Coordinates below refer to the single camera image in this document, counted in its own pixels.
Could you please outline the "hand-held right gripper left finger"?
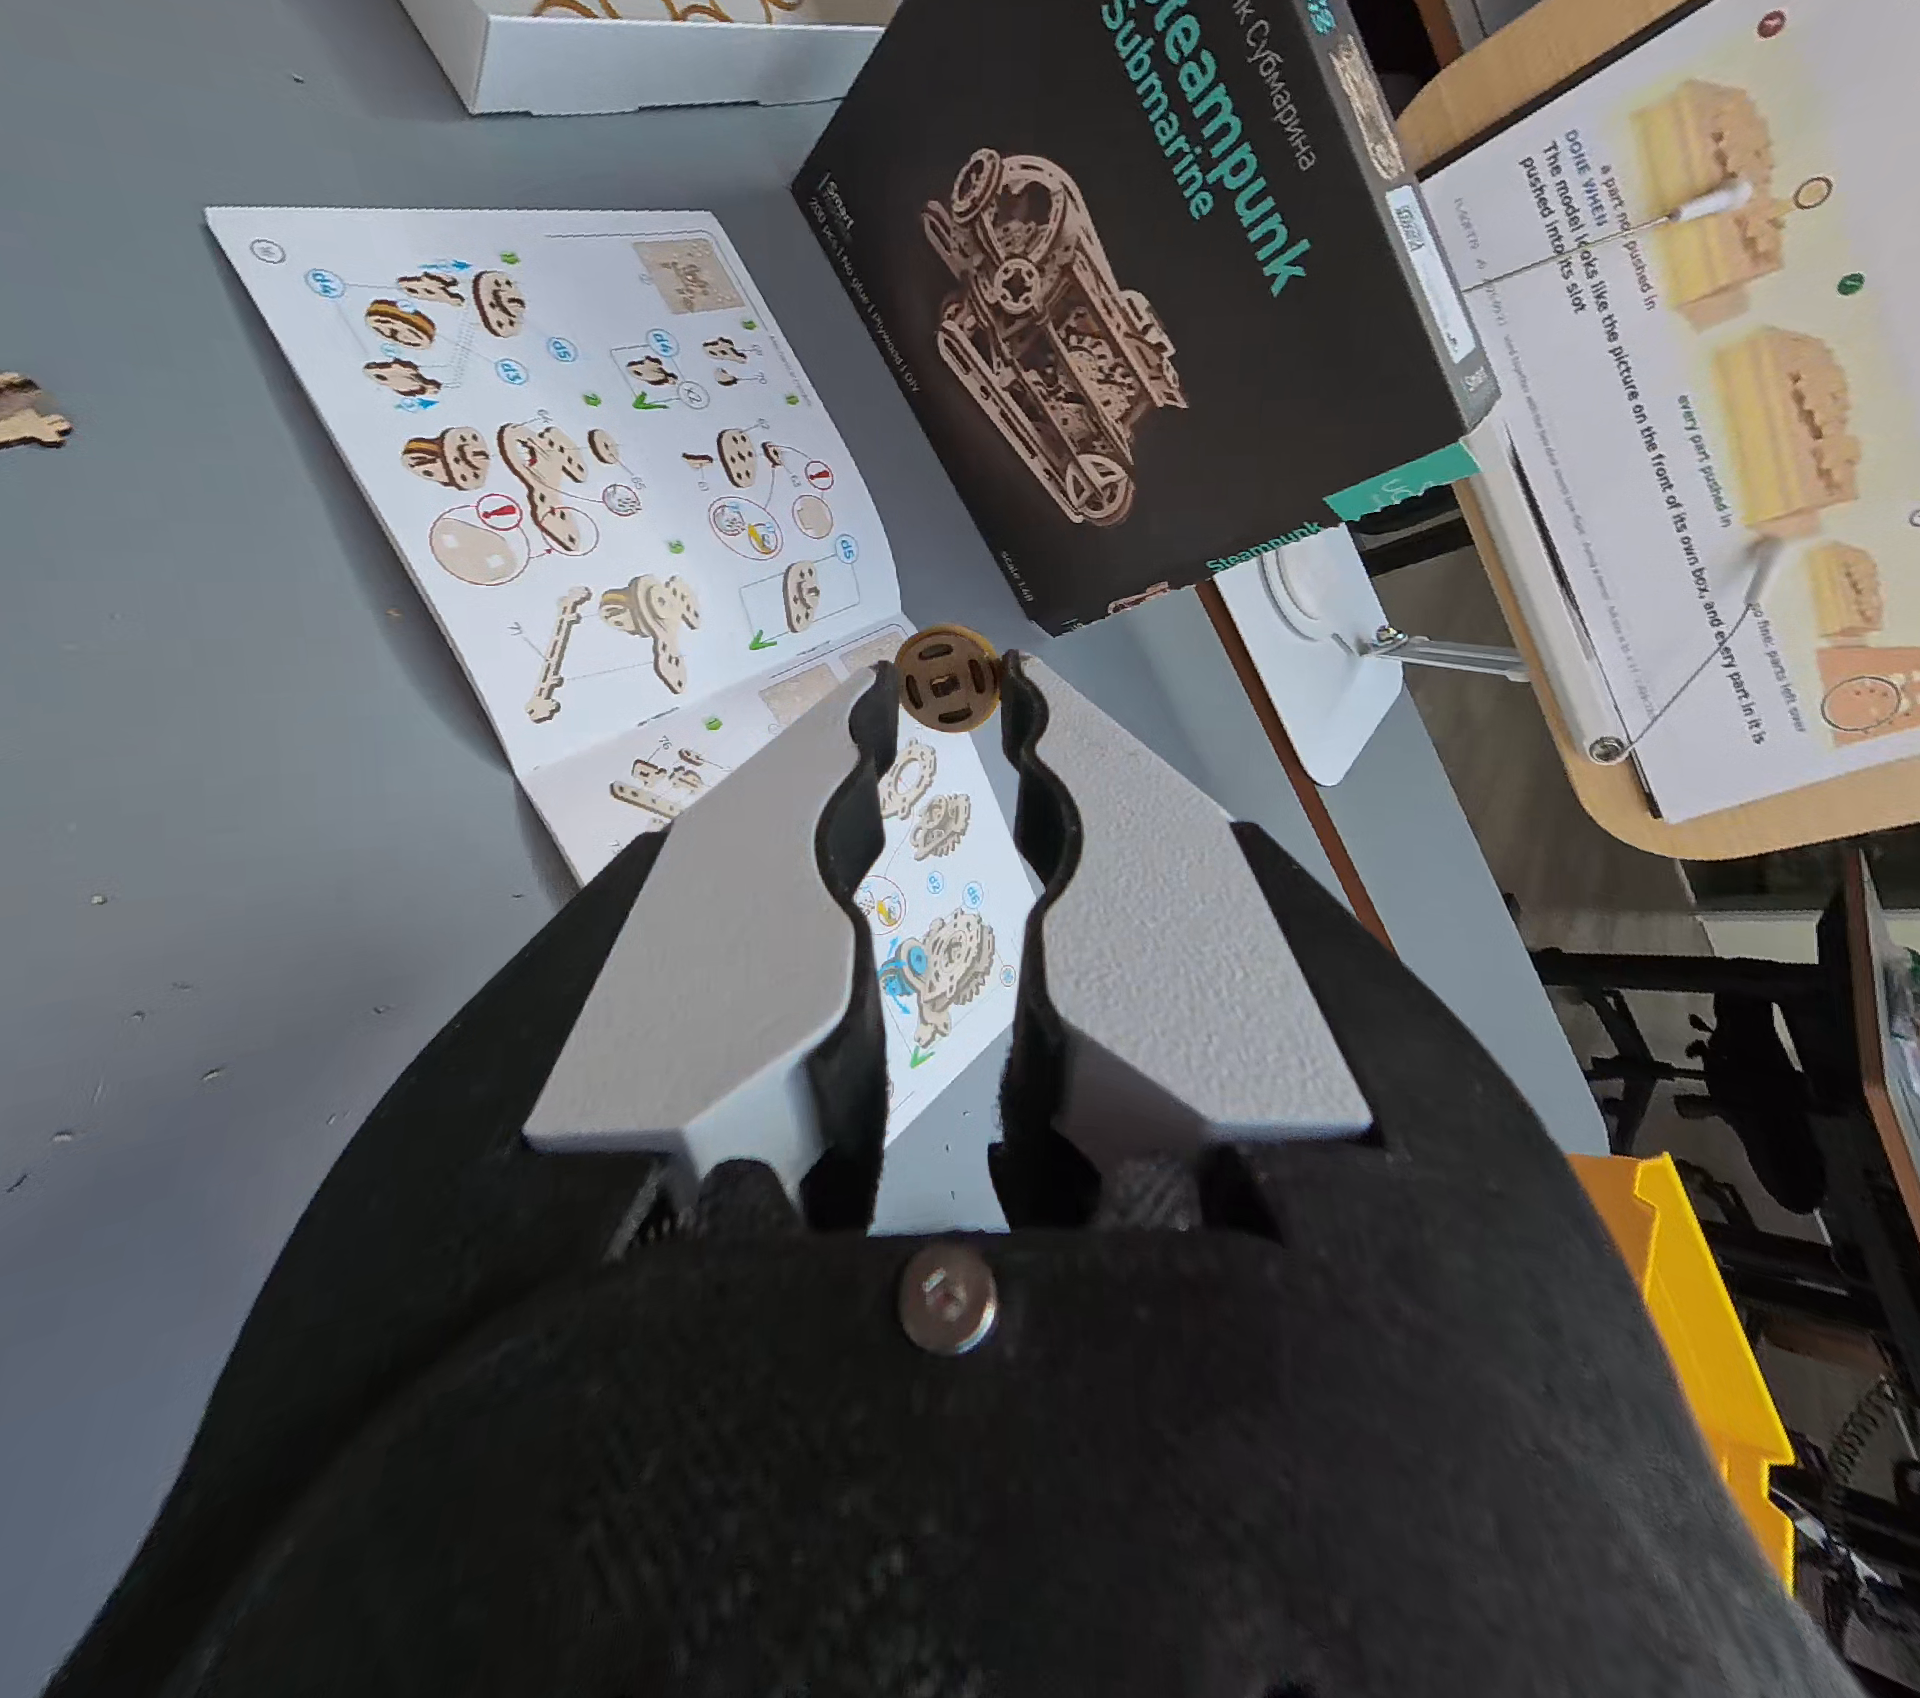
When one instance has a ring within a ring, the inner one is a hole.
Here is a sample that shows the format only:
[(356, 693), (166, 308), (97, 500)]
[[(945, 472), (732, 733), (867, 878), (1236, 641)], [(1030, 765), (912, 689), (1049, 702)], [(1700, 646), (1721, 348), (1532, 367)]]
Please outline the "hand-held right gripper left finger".
[(901, 689), (860, 671), (662, 835), (523, 1122), (580, 1232), (686, 1211), (743, 1167), (819, 1233), (869, 1233), (889, 1087), (871, 930)]

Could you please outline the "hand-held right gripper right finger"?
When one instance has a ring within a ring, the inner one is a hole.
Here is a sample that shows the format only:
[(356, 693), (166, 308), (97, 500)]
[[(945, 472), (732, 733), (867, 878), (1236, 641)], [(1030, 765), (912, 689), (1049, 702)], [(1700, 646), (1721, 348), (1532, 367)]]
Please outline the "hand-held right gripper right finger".
[(1228, 1150), (1375, 1133), (1375, 1111), (1210, 795), (1030, 654), (1004, 663), (1025, 926), (991, 1178), (1017, 1230), (1130, 1193), (1200, 1217)]

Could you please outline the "round wooden disc part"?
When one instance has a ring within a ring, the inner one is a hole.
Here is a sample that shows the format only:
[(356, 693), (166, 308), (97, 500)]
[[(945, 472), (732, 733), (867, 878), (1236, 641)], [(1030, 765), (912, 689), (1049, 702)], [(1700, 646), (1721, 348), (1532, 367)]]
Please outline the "round wooden disc part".
[(901, 706), (919, 726), (973, 733), (999, 709), (1002, 659), (969, 628), (917, 630), (897, 648), (893, 665)]

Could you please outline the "grey desk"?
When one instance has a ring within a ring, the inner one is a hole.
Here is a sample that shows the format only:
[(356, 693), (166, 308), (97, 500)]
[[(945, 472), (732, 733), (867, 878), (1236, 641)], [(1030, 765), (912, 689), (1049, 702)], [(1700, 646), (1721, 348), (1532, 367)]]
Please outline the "grey desk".
[(397, 0), (4, 0), (4, 1694), (180, 1470), (349, 1137), (573, 895), (212, 204), (708, 209), (904, 611), (1039, 652), (1330, 889), (1197, 595), (1034, 630), (789, 184), (832, 108), (473, 119)]

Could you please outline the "white stand base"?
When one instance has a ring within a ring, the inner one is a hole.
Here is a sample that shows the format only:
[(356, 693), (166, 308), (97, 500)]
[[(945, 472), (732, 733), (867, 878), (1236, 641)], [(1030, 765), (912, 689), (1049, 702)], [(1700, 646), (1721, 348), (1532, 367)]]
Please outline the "white stand base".
[(1339, 783), (1402, 696), (1410, 667), (1530, 680), (1504, 646), (1399, 630), (1347, 528), (1299, 535), (1215, 578), (1236, 632), (1308, 776)]

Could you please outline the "black model kit box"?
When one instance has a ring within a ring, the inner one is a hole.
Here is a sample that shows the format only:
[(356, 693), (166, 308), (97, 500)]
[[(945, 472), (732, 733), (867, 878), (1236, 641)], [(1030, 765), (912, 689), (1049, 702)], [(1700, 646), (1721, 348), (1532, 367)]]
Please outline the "black model kit box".
[(1041, 630), (1476, 472), (1347, 0), (902, 0), (793, 195)]

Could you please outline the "black office chair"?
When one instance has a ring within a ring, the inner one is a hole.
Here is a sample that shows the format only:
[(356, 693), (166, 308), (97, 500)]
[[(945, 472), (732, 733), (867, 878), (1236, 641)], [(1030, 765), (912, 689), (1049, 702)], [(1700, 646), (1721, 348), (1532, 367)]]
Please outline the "black office chair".
[[(1841, 850), (1841, 885), (1817, 926), (1817, 958), (1537, 950), (1550, 991), (1571, 991), (1615, 1039), (1599, 1082), (1623, 1150), (1658, 1083), (1684, 1117), (1715, 1119), (1741, 1139), (1761, 1187), (1823, 1222), (1841, 1285), (1860, 1291), (1893, 1337), (1917, 1335), (1917, 950), (1893, 937), (1867, 852)], [(1658, 1061), (1630, 1026), (1632, 995), (1699, 995), (1693, 1069)]]

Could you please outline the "yellow bin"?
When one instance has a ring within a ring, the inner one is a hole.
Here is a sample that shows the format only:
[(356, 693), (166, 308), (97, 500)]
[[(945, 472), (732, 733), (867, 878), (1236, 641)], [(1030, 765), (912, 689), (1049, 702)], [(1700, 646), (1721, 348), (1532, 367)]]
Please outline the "yellow bin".
[(1795, 1589), (1799, 1532), (1773, 1496), (1789, 1430), (1737, 1320), (1676, 1159), (1571, 1156), (1663, 1341), (1726, 1491)]

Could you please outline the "laminated instruction sheet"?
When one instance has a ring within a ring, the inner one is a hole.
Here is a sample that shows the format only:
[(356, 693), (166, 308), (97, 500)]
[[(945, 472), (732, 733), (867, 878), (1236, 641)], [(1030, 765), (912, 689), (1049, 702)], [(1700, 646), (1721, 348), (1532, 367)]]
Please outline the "laminated instruction sheet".
[(1667, 820), (1917, 759), (1917, 21), (1708, 0), (1426, 182)]

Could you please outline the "open instruction booklet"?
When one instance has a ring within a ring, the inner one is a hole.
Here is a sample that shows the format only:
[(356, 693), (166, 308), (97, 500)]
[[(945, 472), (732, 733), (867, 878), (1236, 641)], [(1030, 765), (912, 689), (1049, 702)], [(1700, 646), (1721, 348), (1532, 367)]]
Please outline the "open instruction booklet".
[(714, 217), (206, 226), (577, 880), (910, 639), (852, 450)]

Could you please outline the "light wooden board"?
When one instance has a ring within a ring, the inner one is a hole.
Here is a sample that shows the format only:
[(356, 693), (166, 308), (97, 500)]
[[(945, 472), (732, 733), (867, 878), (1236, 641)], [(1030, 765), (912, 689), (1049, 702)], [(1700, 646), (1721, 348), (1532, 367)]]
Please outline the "light wooden board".
[[(1404, 141), (1426, 171), (1450, 165), (1482, 137), (1506, 130), (1613, 56), (1708, 0), (1547, 0), (1436, 76), (1404, 115)], [(1761, 796), (1689, 822), (1660, 819), (1623, 767), (1595, 761), (1573, 733), (1565, 691), (1549, 665), (1549, 609), (1560, 602), (1539, 539), (1517, 539), (1491, 508), (1495, 476), (1456, 485), (1478, 565), (1512, 645), (1530, 674), (1560, 770), (1604, 832), (1673, 861), (1728, 861), (1795, 846), (1839, 845), (1919, 819), (1919, 765), (1889, 761), (1830, 783)]]

